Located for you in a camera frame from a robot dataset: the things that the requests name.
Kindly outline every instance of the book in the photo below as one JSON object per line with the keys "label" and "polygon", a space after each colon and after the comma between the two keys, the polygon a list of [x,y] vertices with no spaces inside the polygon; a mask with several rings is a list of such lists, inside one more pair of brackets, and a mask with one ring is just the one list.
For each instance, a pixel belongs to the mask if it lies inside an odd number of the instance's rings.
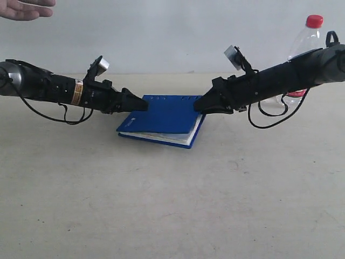
{"label": "book", "polygon": [[191,149],[205,115],[193,104],[201,96],[145,95],[148,111],[134,111],[117,128],[119,136]]}

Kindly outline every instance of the white table surface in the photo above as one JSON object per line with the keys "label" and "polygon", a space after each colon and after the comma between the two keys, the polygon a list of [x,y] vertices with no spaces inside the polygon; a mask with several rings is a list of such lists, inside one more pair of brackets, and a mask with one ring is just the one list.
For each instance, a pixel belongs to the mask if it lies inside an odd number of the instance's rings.
{"label": "white table surface", "polygon": [[[139,96],[204,94],[229,75],[99,80]],[[127,113],[69,126],[0,97],[0,258],[345,258],[344,87],[312,90],[272,129],[209,115],[191,150],[119,137]]]}

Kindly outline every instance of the robotic arm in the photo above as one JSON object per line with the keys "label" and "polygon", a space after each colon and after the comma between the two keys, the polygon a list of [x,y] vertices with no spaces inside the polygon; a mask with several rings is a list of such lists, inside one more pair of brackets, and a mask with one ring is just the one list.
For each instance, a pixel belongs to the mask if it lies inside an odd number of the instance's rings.
{"label": "robotic arm", "polygon": [[[254,127],[269,128],[290,118],[302,105],[308,91],[316,86],[345,81],[345,45],[340,44],[334,31],[330,31],[326,38],[325,49],[315,49],[303,53],[292,60],[270,67],[269,69],[254,70],[237,47],[230,47],[226,53],[231,63],[238,69],[245,71],[241,77],[230,76],[227,79],[215,78],[212,88],[195,101],[195,111],[204,114],[247,111],[249,121]],[[95,78],[108,69],[109,64],[100,56],[91,65],[83,80],[53,74],[29,63],[8,59],[0,63],[0,95],[20,97],[25,104],[39,115],[58,122],[71,125],[87,120],[93,110],[104,114],[130,111],[146,111],[148,103],[124,88],[118,92],[112,88],[112,82],[95,81]],[[302,102],[297,109],[285,119],[271,126],[259,127],[250,118],[251,105],[258,103],[263,114],[269,116],[260,107],[260,101],[289,92],[307,89]],[[63,106],[67,112],[67,105],[90,108],[87,118],[79,121],[49,118],[33,109],[25,99],[47,101]]]}

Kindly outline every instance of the white wall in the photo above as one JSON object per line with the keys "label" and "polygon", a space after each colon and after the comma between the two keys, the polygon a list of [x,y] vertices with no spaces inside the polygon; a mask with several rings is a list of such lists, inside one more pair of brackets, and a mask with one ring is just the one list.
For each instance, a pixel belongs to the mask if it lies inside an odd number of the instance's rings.
{"label": "white wall", "polygon": [[56,73],[85,73],[99,55],[109,73],[231,72],[234,44],[264,69],[285,61],[309,14],[345,42],[344,11],[341,0],[57,0],[52,18],[0,20],[0,59]]}

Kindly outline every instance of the finger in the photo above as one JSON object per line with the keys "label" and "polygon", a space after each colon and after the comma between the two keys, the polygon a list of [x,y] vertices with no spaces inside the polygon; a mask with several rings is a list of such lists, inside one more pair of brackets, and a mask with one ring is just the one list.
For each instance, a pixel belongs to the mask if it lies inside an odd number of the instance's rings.
{"label": "finger", "polygon": [[39,18],[40,14],[38,11],[17,11],[11,8],[7,8],[2,17],[15,20],[15,21],[32,21]]}
{"label": "finger", "polygon": [[20,0],[23,3],[26,4],[35,4],[35,5],[40,5],[40,6],[55,6],[56,5],[56,0]]}
{"label": "finger", "polygon": [[40,16],[43,17],[50,17],[53,15],[52,10],[49,8],[41,7],[41,6],[34,6],[29,4],[23,4],[18,1],[11,1],[8,3],[8,7],[16,10],[16,11],[22,11],[22,12],[28,12],[28,11],[36,11],[39,12]]}

